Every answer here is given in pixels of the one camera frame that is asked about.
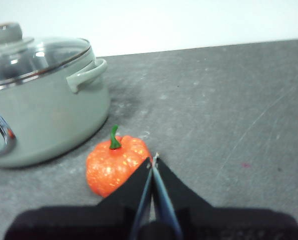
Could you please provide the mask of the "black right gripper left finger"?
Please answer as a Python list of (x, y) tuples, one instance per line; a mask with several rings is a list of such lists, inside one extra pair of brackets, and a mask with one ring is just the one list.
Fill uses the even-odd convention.
[(150, 171), (146, 159), (131, 177), (100, 203), (44, 206), (26, 210), (9, 226), (6, 240), (126, 240)]

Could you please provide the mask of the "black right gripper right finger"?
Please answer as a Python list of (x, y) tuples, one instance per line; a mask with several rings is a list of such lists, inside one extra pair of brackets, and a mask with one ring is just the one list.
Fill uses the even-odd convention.
[(166, 198), (176, 233), (185, 240), (298, 240), (298, 223), (289, 214), (267, 208), (215, 207), (187, 187), (155, 154), (156, 187)]

